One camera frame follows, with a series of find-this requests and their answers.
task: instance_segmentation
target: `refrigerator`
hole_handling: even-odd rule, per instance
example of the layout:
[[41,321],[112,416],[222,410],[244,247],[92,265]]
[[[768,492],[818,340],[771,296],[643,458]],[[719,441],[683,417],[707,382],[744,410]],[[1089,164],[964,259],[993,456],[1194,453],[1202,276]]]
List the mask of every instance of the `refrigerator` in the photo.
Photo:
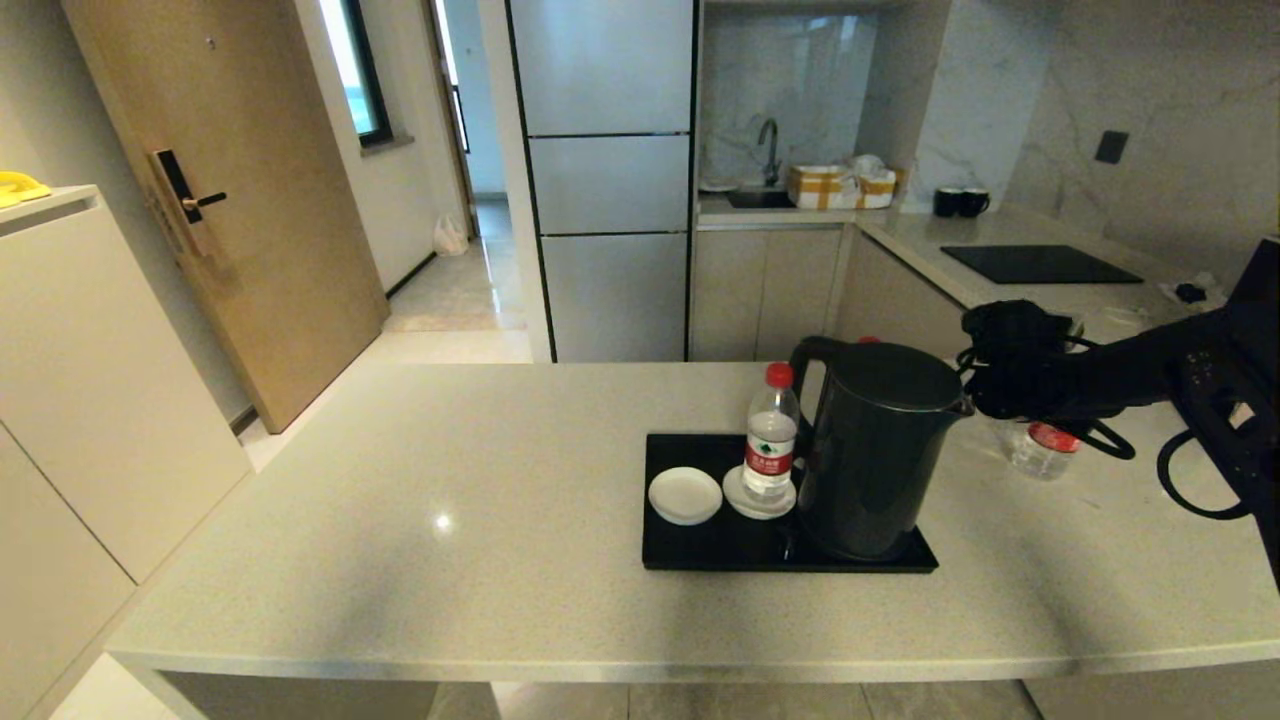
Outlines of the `refrigerator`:
[[684,360],[694,0],[508,8],[556,360]]

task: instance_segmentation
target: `faucet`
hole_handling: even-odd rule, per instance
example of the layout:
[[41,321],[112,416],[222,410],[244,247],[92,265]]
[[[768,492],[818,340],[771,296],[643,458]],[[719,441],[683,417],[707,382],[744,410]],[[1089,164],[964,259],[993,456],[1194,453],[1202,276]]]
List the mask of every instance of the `faucet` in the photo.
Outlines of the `faucet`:
[[773,118],[764,120],[764,127],[760,128],[760,138],[755,141],[756,145],[764,145],[764,136],[773,131],[773,136],[769,140],[769,161],[764,165],[764,187],[773,187],[778,184],[778,168],[782,163],[778,163],[778,122]]

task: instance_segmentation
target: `door handle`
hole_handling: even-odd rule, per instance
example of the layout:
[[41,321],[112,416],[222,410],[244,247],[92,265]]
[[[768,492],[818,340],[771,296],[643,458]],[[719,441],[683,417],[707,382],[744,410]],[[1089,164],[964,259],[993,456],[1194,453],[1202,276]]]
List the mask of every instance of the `door handle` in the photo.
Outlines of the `door handle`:
[[207,227],[198,225],[205,219],[200,209],[227,200],[227,193],[215,192],[197,200],[191,191],[191,184],[187,183],[187,177],[183,174],[182,165],[178,164],[178,156],[174,155],[173,150],[157,150],[148,152],[148,155],[157,179],[169,186],[170,197],[177,204],[175,209],[180,210],[183,218],[187,220],[184,234],[192,250],[201,258],[209,256],[214,243],[212,238],[209,237]]

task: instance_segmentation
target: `bottle label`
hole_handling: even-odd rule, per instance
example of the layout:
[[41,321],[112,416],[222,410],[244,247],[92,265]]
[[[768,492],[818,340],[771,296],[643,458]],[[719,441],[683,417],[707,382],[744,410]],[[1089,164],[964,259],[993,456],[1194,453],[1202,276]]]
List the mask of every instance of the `bottle label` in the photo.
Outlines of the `bottle label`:
[[781,475],[791,471],[791,452],[796,441],[769,442],[756,436],[746,436],[746,466],[762,475]]

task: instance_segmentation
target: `hallway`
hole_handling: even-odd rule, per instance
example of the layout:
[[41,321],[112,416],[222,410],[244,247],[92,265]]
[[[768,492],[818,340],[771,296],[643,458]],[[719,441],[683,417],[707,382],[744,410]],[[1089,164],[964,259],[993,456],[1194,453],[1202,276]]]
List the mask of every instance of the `hallway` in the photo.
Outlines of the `hallway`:
[[383,331],[525,331],[520,272],[504,201],[476,202],[480,240],[466,254],[438,256],[390,300]]

